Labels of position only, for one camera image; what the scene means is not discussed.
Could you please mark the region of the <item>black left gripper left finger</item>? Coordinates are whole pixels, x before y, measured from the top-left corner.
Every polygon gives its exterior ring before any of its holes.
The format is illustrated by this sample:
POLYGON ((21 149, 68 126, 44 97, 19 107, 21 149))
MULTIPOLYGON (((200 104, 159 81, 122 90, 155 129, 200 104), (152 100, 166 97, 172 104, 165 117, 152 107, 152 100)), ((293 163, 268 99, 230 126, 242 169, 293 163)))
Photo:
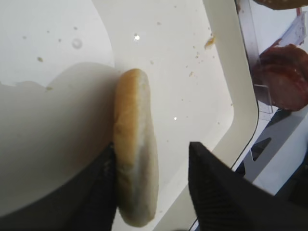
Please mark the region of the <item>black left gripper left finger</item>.
POLYGON ((73 179, 0 218, 2 231, 110 231, 115 219, 116 156, 110 143, 73 179))

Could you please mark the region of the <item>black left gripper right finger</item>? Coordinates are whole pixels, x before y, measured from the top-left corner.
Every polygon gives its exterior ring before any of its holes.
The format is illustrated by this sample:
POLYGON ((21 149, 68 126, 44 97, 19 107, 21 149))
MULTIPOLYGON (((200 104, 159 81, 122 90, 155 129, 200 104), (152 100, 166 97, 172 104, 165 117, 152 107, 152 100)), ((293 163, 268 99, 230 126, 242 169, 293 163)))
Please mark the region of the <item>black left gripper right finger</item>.
POLYGON ((202 231, 306 231, 308 211, 251 184, 200 142, 189 145, 188 185, 202 231))

